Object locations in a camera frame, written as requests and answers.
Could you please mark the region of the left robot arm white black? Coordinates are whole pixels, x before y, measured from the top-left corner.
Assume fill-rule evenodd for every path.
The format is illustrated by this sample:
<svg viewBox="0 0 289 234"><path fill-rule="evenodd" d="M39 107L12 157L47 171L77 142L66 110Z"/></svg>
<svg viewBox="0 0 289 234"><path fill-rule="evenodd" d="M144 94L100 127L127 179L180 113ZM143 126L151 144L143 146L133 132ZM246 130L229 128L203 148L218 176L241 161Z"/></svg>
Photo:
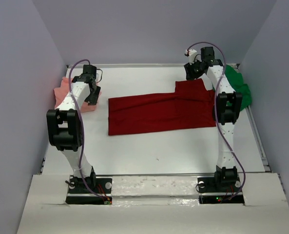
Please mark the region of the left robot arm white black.
<svg viewBox="0 0 289 234"><path fill-rule="evenodd" d="M97 85L97 67L85 64L79 76L69 78L68 93L55 109L46 113L49 143L64 154L73 170L72 187L96 186L96 173L84 155L83 104L95 106L101 88Z"/></svg>

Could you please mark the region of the dark red t shirt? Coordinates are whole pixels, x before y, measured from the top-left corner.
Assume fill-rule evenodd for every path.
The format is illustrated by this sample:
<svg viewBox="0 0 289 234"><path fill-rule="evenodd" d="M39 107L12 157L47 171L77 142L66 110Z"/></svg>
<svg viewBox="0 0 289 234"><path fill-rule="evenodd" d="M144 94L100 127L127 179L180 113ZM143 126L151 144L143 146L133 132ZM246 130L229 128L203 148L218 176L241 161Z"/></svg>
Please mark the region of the dark red t shirt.
<svg viewBox="0 0 289 234"><path fill-rule="evenodd" d="M177 81L172 93L108 100L110 136L214 127L214 90L201 79Z"/></svg>

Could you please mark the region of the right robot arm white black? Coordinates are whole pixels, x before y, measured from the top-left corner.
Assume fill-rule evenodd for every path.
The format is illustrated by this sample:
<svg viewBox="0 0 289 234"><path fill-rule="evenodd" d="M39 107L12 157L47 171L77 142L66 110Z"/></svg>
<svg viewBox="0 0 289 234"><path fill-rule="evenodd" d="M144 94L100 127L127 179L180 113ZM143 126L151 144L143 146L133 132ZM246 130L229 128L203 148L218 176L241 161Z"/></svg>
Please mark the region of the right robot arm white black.
<svg viewBox="0 0 289 234"><path fill-rule="evenodd" d="M235 124L239 118L242 94L236 92L226 75L226 65L215 58L214 48L201 48L200 59L197 51L189 47L185 51L189 62L184 65L186 79L193 80L205 74L215 91L213 120L218 129L218 159L213 176L198 179L200 193L219 193L234 187L238 177L236 158L233 150Z"/></svg>

